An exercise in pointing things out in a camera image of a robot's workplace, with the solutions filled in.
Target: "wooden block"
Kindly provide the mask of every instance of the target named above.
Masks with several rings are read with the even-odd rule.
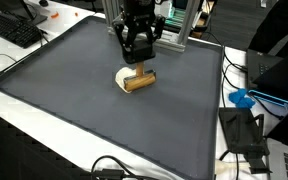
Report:
[[[134,77],[129,80],[124,80],[126,91],[134,91],[142,87],[153,84],[156,81],[154,73],[144,74],[141,77]]]

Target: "blue object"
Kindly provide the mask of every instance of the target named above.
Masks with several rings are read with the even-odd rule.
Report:
[[[246,93],[246,89],[239,89],[237,92],[230,93],[228,98],[237,108],[251,109],[255,102],[251,98],[246,98]]]

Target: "mouse pad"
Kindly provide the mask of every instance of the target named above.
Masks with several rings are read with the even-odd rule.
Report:
[[[189,41],[155,48],[157,82],[126,94],[127,65],[103,19],[88,17],[0,76],[0,91],[131,151],[185,179],[212,179],[222,48]]]

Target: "table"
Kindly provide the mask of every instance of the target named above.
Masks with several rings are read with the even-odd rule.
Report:
[[[38,4],[38,0],[30,0],[30,2],[34,5]],[[48,7],[41,11],[41,13],[47,15],[49,19],[46,22],[38,25],[38,27],[50,34],[48,36],[50,40],[59,36],[84,17],[94,15],[94,13],[91,11],[58,4],[52,1],[49,1],[49,4],[50,5]],[[50,15],[55,14],[56,12],[58,12],[60,16],[56,19],[51,19]],[[103,14],[95,14],[95,16],[104,17]],[[20,60],[39,47],[40,44],[36,43],[28,49],[21,49],[0,38],[0,54],[8,54],[14,57],[16,60]],[[245,64],[245,52],[232,48],[226,48],[226,53],[234,63],[241,65]],[[10,66],[12,63],[13,62],[7,57],[0,56],[0,70]],[[239,87],[245,87],[245,75],[238,70],[230,68],[227,76],[233,84]],[[235,90],[227,83],[224,84],[225,96],[233,91]],[[227,106],[234,106],[227,99],[225,101]],[[269,106],[269,108],[274,108],[274,112],[283,111],[283,108],[277,108],[273,105],[271,105],[271,107]],[[255,106],[252,111],[254,115],[263,113],[263,109],[260,106]],[[264,112],[264,114],[267,119],[264,126],[264,132],[267,133],[278,121],[267,113]],[[97,136],[94,136],[84,130],[79,129],[78,127],[70,125],[56,117],[50,116],[41,110],[33,108],[2,93],[0,93],[0,117],[86,170],[91,168],[93,162],[98,157],[102,155],[112,155],[133,167],[134,170],[132,170],[135,174],[153,176],[159,179],[181,179],[177,175],[168,172],[141,157],[138,157],[109,142],[103,141]],[[218,123],[216,158],[219,158],[226,148],[222,128],[220,123]],[[234,162],[235,156],[229,154],[225,161]],[[110,160],[103,160],[98,164],[98,167],[116,168],[116,164]],[[217,179],[233,179],[235,178],[235,174],[235,170],[229,170],[221,175],[218,175]],[[266,175],[249,175],[249,171],[247,170],[240,172],[240,178],[252,180],[266,179]]]

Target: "wooden stick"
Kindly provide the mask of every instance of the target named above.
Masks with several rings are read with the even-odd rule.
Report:
[[[144,62],[136,63],[136,76],[142,77],[144,74]]]

